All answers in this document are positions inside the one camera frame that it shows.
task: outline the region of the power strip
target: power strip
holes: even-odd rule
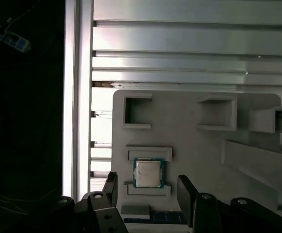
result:
[[[27,53],[31,49],[30,41],[11,31],[4,32],[4,34],[0,31],[0,41],[23,53]]]

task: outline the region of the blue circuit board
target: blue circuit board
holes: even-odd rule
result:
[[[149,219],[125,218],[124,222],[143,224],[187,224],[181,211],[151,211],[149,216]]]

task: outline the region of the processor chip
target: processor chip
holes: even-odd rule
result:
[[[164,159],[134,159],[134,187],[162,188]]]

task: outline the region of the screw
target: screw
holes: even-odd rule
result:
[[[58,203],[59,203],[59,204],[67,203],[67,200],[66,200],[66,199],[58,200]]]
[[[241,204],[241,205],[246,205],[248,202],[246,200],[239,199],[238,203]]]
[[[211,196],[210,196],[209,194],[203,194],[203,195],[202,195],[202,198],[204,198],[204,199],[210,199]]]
[[[117,231],[117,228],[116,228],[116,227],[110,227],[110,228],[108,229],[108,232],[111,232],[111,233],[116,232],[116,231]]]
[[[100,193],[97,193],[97,194],[95,194],[95,195],[93,195],[95,198],[101,198],[103,195],[102,194],[100,194]]]
[[[105,215],[104,218],[107,219],[107,220],[109,220],[109,219],[112,218],[112,216],[111,216],[111,215]]]

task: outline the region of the dark background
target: dark background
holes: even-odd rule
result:
[[[0,0],[0,25],[36,2]],[[9,198],[61,187],[64,13],[64,0],[41,0],[11,25],[31,42],[26,54],[0,41],[0,195]],[[0,229],[19,217],[0,208]]]

